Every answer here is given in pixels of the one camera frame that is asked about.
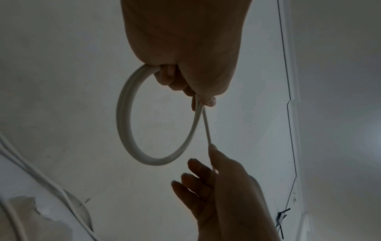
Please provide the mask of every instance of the hand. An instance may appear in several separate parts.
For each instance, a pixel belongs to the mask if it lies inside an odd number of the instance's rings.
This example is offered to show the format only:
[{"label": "hand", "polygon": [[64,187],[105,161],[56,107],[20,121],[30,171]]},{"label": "hand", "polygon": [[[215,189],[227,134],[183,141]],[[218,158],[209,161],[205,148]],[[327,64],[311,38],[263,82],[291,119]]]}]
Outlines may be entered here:
[{"label": "hand", "polygon": [[278,241],[258,182],[216,148],[209,148],[209,157],[218,174],[190,159],[188,167],[198,178],[183,174],[181,183],[172,182],[197,219],[198,241]]},{"label": "hand", "polygon": [[200,96],[206,106],[229,86],[251,0],[121,0],[125,30],[136,56],[160,65],[162,85]]}]

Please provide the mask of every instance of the black clip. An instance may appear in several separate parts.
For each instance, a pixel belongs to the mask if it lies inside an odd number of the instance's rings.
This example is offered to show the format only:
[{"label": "black clip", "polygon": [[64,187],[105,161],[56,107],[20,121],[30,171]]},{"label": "black clip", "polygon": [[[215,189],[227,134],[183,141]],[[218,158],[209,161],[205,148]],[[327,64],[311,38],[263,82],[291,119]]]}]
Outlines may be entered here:
[{"label": "black clip", "polygon": [[282,230],[282,221],[283,219],[285,219],[287,217],[287,214],[285,214],[287,211],[290,211],[291,208],[288,208],[282,212],[278,212],[278,216],[277,216],[277,225],[275,226],[275,228],[277,228],[278,226],[280,227],[281,229],[281,234],[282,234],[282,239],[285,239],[285,237],[283,236],[283,230]]}]

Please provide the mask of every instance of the fingernail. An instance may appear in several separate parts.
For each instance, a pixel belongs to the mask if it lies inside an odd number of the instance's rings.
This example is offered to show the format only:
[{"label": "fingernail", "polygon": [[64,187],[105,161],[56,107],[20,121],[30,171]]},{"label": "fingernail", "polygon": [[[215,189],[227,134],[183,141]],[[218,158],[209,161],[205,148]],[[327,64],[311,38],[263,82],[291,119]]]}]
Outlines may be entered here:
[{"label": "fingernail", "polygon": [[168,64],[167,65],[167,74],[169,76],[175,76],[175,70],[176,70],[176,66],[175,65],[172,65],[172,64]]},{"label": "fingernail", "polygon": [[209,107],[213,107],[213,106],[215,106],[216,105],[216,98],[215,97],[213,97],[210,101],[209,101],[209,103],[208,103],[208,106]]},{"label": "fingernail", "polygon": [[218,150],[217,147],[212,143],[209,145],[209,149]]}]

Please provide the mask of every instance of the white cable loop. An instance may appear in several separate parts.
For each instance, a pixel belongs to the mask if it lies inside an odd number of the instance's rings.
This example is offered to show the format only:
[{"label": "white cable loop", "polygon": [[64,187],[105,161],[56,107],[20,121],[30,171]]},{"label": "white cable loop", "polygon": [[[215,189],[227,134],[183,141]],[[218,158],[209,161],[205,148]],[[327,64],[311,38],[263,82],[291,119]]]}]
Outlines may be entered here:
[{"label": "white cable loop", "polygon": [[120,140],[123,143],[124,148],[127,152],[137,161],[150,165],[150,166],[161,166],[168,164],[176,160],[188,147],[192,140],[194,132],[196,131],[198,121],[200,120],[201,113],[204,118],[206,136],[208,139],[208,145],[211,144],[210,133],[208,127],[208,120],[206,118],[206,112],[204,105],[198,101],[196,97],[196,111],[194,114],[193,124],[190,128],[190,132],[185,139],[184,143],[172,154],[164,158],[153,158],[142,152],[135,142],[134,136],[131,130],[131,110],[132,104],[134,102],[135,95],[139,90],[141,84],[151,75],[160,71],[159,66],[149,66],[143,65],[138,68],[126,81],[122,91],[119,95],[119,100],[116,108],[116,126],[118,129],[118,134]]}]

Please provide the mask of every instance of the palm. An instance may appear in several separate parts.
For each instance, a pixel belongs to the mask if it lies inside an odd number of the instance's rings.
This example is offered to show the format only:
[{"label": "palm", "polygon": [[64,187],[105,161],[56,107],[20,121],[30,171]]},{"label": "palm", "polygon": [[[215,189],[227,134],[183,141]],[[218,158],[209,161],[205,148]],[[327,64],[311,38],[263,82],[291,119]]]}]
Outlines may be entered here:
[{"label": "palm", "polygon": [[198,224],[198,241],[222,241],[214,200],[216,173],[195,159],[188,162],[196,174],[183,174],[181,182],[172,182],[172,188],[180,200],[191,210]]}]

